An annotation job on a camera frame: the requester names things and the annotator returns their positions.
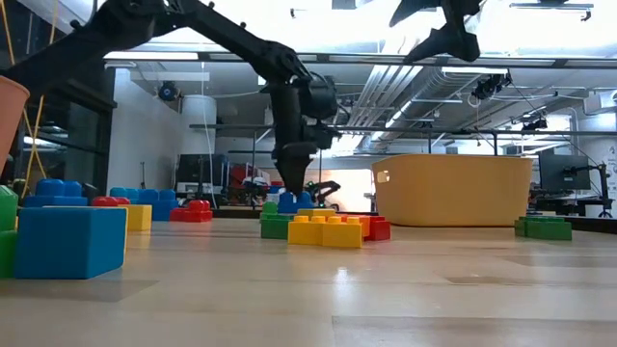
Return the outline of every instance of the floor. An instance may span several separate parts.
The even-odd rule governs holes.
[[[88,281],[0,281],[3,347],[614,346],[617,236],[397,227],[362,250],[156,224]]]

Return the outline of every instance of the yellow bin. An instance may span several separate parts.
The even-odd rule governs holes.
[[[510,227],[524,216],[531,159],[405,154],[372,165],[379,214],[410,227]]]

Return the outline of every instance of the white cylindrical tank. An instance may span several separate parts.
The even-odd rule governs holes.
[[[182,99],[182,148],[180,154],[214,153],[216,130],[209,129],[210,147],[204,130],[191,129],[190,124],[216,124],[216,100],[205,95],[186,95]]]

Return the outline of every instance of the bin handle hole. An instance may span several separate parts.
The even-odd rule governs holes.
[[[389,182],[389,172],[382,171],[377,173],[377,183],[386,183]]]

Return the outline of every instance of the robotic arm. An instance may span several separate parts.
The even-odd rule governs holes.
[[[213,8],[199,0],[108,0],[84,26],[71,23],[73,33],[2,74],[38,95],[90,60],[192,28],[238,55],[268,82],[276,136],[273,159],[287,190],[298,195],[310,155],[330,148],[339,136],[321,123],[338,110],[334,84],[309,72],[293,49],[254,36]],[[302,115],[317,119],[317,125],[308,126]]]

